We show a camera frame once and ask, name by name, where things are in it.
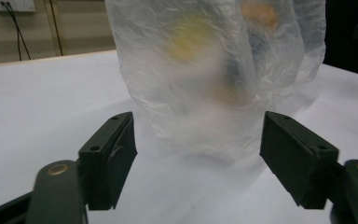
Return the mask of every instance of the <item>electrical cable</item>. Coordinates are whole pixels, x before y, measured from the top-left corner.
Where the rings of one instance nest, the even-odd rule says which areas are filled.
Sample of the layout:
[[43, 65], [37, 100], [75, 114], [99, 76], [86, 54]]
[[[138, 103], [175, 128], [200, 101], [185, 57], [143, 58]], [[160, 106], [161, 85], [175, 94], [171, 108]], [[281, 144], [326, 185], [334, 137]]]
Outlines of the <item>electrical cable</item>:
[[4, 4], [5, 8], [7, 9], [7, 12], [9, 13], [11, 19], [14, 21], [14, 24], [16, 25], [16, 29], [17, 29], [17, 47], [18, 47], [18, 51], [19, 51], [20, 61], [21, 61], [21, 50], [20, 50], [19, 35], [21, 37], [22, 45], [25, 47], [25, 51], [27, 52], [28, 59], [31, 60], [31, 56], [30, 56], [30, 53], [28, 51], [27, 45], [25, 44], [24, 38], [22, 37], [20, 27], [17, 24], [16, 15], [14, 14], [13, 8], [11, 7], [10, 4], [7, 4], [7, 3], [3, 3], [3, 4]]
[[25, 47], [25, 51], [27, 52], [28, 59], [31, 60], [30, 53], [28, 52], [27, 45], [25, 44], [25, 41], [24, 41], [24, 37], [22, 37], [22, 32], [21, 32], [21, 30], [20, 30], [19, 25], [17, 24], [16, 15], [14, 14], [13, 8], [11, 7], [11, 5], [8, 5], [8, 8], [9, 8], [10, 11], [11, 11], [12, 19], [13, 19], [13, 21], [14, 21], [15, 24], [16, 24], [18, 33], [20, 34], [20, 37], [21, 37], [21, 40], [22, 40], [22, 45]]

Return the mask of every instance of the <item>power outlet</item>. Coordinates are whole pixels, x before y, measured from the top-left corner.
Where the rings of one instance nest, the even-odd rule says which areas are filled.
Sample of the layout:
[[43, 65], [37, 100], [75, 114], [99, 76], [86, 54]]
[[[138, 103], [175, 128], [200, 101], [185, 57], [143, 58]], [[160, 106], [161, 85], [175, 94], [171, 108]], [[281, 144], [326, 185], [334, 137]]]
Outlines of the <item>power outlet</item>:
[[34, 0], [0, 0], [1, 12], [7, 12], [7, 8], [4, 3], [9, 4], [13, 11], [35, 12]]
[[35, 12], [34, 0], [14, 0], [19, 12]]
[[0, 11], [7, 12], [7, 8], [5, 7], [4, 3], [6, 3], [8, 6], [13, 9], [13, 11], [17, 11], [16, 4], [14, 3], [14, 0], [0, 0]]

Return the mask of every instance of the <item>white table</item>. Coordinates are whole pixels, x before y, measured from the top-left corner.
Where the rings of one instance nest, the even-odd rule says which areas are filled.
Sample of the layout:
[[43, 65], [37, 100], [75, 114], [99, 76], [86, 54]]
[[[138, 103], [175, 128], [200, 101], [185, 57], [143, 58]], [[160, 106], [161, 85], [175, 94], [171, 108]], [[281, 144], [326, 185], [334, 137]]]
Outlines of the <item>white table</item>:
[[[89, 212], [90, 223], [329, 223], [330, 203], [323, 211], [296, 207], [263, 166], [160, 153], [115, 51], [0, 64], [0, 204], [31, 191], [43, 166], [76, 160], [108, 118], [130, 110], [139, 155], [117, 210]], [[357, 74], [322, 65], [277, 112], [338, 147], [341, 163], [358, 159]]]

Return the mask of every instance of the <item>wall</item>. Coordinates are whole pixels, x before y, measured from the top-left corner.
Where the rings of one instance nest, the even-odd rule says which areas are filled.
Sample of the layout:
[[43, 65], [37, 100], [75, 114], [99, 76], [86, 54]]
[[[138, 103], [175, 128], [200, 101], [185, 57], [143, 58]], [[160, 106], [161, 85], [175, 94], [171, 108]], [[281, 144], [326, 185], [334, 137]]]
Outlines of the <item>wall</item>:
[[[35, 0], [36, 13], [17, 13], [17, 21], [32, 59], [56, 56], [43, 0]], [[21, 55], [26, 53], [21, 46]], [[0, 12], [0, 63], [19, 60], [17, 31], [8, 13]]]
[[[32, 59], [116, 48], [104, 1], [34, 0], [34, 3], [35, 13], [16, 13]], [[27, 60], [22, 45], [21, 55]], [[0, 12], [0, 63], [18, 60], [16, 27], [8, 13]]]

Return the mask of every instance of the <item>plastic wrap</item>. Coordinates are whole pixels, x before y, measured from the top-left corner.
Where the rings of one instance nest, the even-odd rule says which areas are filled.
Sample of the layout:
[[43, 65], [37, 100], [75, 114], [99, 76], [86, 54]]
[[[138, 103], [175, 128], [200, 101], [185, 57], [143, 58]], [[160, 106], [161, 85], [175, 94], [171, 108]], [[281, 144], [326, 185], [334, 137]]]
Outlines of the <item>plastic wrap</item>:
[[[300, 69], [302, 79], [314, 76], [323, 58], [313, 53], [323, 42], [304, 42], [314, 35], [307, 28], [324, 32], [324, 12], [310, 0], [304, 8], [290, 0], [105, 2], [129, 93], [170, 148], [254, 154], [274, 92], [296, 83]], [[299, 25], [304, 12], [318, 27]]]

